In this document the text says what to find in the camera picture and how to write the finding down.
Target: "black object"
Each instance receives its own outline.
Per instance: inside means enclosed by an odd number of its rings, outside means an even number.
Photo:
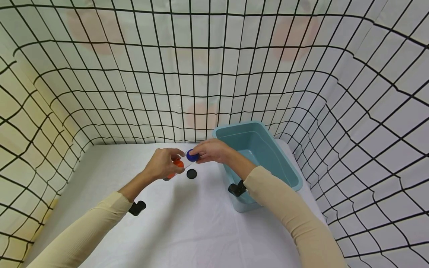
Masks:
[[[137,204],[133,202],[128,212],[130,212],[134,216],[138,216],[140,212],[146,208],[146,203],[142,200],[138,201]]]
[[[195,169],[190,169],[186,172],[186,176],[189,179],[195,179],[196,178],[196,170]]]
[[[243,180],[241,180],[239,182],[239,184],[231,184],[228,187],[228,192],[230,192],[231,194],[233,194],[236,197],[239,197],[240,195],[242,195],[245,191],[246,191],[246,186],[244,186]]]

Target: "left hand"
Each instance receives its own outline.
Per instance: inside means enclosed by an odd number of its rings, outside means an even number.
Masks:
[[[180,159],[180,156],[185,156],[184,152],[179,149],[164,148],[156,149],[152,158],[149,160],[145,169],[142,171],[144,177],[149,178],[151,181],[163,179],[171,173],[183,173],[184,168],[178,167],[173,164],[173,161]]]

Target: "black bottle cap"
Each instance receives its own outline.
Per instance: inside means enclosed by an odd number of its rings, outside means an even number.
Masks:
[[[189,179],[195,179],[195,177],[196,177],[196,170],[195,170],[195,169],[190,169],[190,170],[188,170],[188,171],[186,172],[186,176],[187,176]]]

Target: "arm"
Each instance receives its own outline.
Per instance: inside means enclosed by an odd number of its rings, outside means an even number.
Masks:
[[[216,161],[228,165],[244,181],[249,194],[268,208],[289,231],[303,268],[344,268],[344,257],[329,229],[312,213],[304,200],[286,183],[261,166],[212,139],[200,143],[191,154],[200,153],[197,163]]]
[[[184,156],[179,149],[157,149],[145,169],[57,236],[28,268],[75,268],[93,252],[104,236],[130,209],[149,184],[170,173],[182,173],[172,160]]]

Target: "small bottle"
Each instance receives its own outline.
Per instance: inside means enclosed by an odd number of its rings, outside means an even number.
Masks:
[[[186,157],[182,157],[181,159],[174,160],[173,164],[175,164],[178,167],[184,168],[184,169],[189,167],[192,163],[197,161],[199,158],[199,154],[190,155],[189,152],[191,152],[191,151],[192,150],[186,151],[186,153],[185,153]],[[163,180],[169,181],[174,176],[176,176],[176,174],[171,173],[166,178],[164,178]]]

